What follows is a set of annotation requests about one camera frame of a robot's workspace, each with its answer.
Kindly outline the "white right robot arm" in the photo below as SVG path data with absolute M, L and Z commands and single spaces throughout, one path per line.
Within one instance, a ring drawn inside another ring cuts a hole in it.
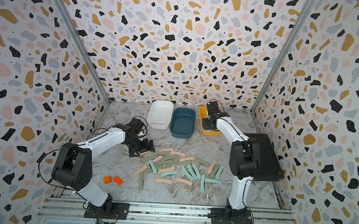
M 234 211 L 244 210 L 253 175 L 259 171 L 259 142 L 242 133 L 216 100 L 207 104 L 206 128 L 220 131 L 231 145 L 229 167 L 234 179 L 228 205 Z

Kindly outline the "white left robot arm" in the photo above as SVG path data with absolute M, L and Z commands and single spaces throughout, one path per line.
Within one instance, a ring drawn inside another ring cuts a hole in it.
M 139 157 L 147 151 L 155 152 L 154 142 L 146 138 L 145 129 L 144 123 L 134 117 L 129 123 L 115 124 L 87 141 L 64 144 L 52 170 L 52 179 L 75 191 L 98 210 L 110 213 L 113 198 L 92 179 L 92 162 L 119 144 L 128 147 L 129 157 Z

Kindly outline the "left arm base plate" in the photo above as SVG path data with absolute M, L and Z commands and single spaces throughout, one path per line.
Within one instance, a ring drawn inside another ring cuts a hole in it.
M 84 217 L 92 219 L 126 220 L 129 207 L 129 203 L 123 202 L 109 202 L 108 204 L 104 204 L 102 207 L 96 207 L 89 204 L 84 213 Z

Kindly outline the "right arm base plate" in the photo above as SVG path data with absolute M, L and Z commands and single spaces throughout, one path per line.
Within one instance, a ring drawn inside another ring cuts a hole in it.
M 250 209 L 231 210 L 230 207 L 212 208 L 207 217 L 212 224 L 253 224 Z

